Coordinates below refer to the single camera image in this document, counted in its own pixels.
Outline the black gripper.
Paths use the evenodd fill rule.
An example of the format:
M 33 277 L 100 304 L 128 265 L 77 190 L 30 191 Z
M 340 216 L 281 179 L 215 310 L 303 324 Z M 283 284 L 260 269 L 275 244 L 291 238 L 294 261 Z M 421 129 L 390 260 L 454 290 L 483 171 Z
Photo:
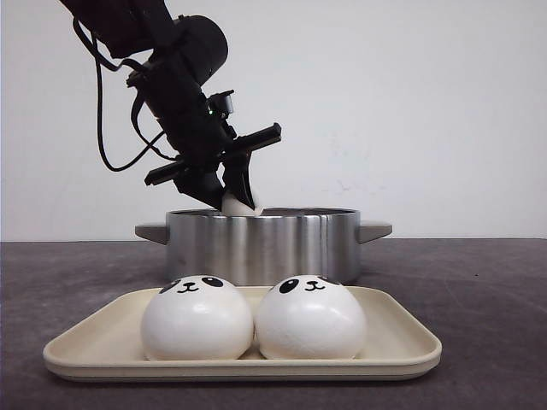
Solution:
M 174 162 L 145 178 L 147 185 L 172 180 L 179 193 L 221 210 L 226 190 L 241 203 L 256 207 L 250 186 L 251 152 L 281 139 L 277 123 L 239 136 L 209 113 L 207 99 L 193 73 L 183 63 L 144 65 L 144 102 L 169 143 L 179 152 Z

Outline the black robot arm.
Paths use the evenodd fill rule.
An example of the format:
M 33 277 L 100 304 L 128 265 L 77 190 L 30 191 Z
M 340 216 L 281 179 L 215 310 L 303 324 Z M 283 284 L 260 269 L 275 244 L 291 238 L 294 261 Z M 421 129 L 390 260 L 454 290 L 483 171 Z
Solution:
M 97 67 L 118 66 L 98 51 L 102 42 L 132 68 L 126 83 L 137 91 L 132 123 L 147 105 L 178 156 L 149 171 L 147 185 L 172 180 L 178 191 L 216 209 L 226 192 L 253 208 L 249 162 L 253 150 L 280 140 L 279 124 L 238 136 L 228 124 L 231 93 L 206 97 L 202 85 L 227 58 L 222 30 L 210 19 L 174 19 L 162 1 L 66 1 L 73 27 Z

